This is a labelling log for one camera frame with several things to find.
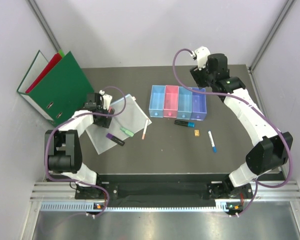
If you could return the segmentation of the white blue whiteboard marker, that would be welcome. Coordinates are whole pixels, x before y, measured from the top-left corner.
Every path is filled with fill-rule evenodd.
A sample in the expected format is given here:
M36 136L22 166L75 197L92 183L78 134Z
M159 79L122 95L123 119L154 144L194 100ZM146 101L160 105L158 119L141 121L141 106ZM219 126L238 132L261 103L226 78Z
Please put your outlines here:
M212 132L210 130L208 131L208 137L209 137L209 140L210 140L210 143L211 143L212 151L214 153L217 153L217 148L216 148L213 136L212 136Z

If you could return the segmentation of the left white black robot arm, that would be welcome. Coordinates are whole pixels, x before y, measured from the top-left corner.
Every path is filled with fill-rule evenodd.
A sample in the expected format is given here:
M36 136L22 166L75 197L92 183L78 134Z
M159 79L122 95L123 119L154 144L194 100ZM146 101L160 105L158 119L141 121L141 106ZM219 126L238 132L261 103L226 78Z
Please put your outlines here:
M103 90L87 94L86 102L71 116L71 122L64 124L54 134L48 145L51 131L45 133L45 147L48 148L48 170L75 180L76 191L96 199L104 193L101 179L95 171L83 163L80 136L90 126L108 129L115 113L110 105L113 97Z

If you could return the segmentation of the pink drawer bin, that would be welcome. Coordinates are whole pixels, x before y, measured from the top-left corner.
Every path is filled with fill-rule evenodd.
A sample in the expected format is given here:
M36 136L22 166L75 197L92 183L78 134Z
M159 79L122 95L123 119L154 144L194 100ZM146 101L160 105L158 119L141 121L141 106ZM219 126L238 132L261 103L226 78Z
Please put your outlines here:
M166 85L163 105L163 116L165 118L176 118L179 104L179 87L177 85Z

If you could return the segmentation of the light blue drawer bin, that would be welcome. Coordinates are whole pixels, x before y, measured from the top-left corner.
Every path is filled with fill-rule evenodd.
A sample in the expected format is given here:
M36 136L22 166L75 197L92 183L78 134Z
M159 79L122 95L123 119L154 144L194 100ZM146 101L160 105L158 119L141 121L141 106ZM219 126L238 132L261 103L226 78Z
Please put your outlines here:
M177 119L189 120L192 115L192 92L182 86L178 89Z
M149 115L153 118L164 117L165 85L153 85L151 88Z

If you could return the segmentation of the purple drawer bin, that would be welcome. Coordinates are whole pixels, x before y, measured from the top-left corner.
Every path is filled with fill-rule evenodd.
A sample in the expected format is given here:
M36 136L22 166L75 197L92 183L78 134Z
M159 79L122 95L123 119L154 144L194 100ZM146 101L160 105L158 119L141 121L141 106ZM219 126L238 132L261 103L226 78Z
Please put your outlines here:
M204 88L199 89L192 87L192 113L190 116L191 120L203 121L207 115L207 100Z

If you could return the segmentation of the white peach pencil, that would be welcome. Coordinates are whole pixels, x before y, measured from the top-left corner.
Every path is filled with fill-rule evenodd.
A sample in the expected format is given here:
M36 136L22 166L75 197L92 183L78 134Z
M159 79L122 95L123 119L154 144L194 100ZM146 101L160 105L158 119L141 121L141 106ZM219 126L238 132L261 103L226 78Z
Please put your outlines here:
M149 119L147 118L146 121L145 121L143 132L142 132L142 137L141 137L142 140L144 140L145 137L146 137L146 132L147 132L148 125L149 125Z

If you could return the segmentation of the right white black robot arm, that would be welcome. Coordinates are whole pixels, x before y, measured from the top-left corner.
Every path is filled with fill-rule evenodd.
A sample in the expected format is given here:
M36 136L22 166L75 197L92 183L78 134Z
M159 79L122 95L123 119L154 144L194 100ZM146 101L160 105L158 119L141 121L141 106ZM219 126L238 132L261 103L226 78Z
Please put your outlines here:
M215 199L235 198L250 181L287 162L287 150L292 146L293 137L289 132L279 136L278 131L266 122L245 84L239 77L230 75L228 59L223 53L198 50L191 56L197 61L197 66L190 69L197 86L200 89L210 87L212 92L219 94L220 100L243 125L253 145L245 163L220 183L207 185L210 196Z

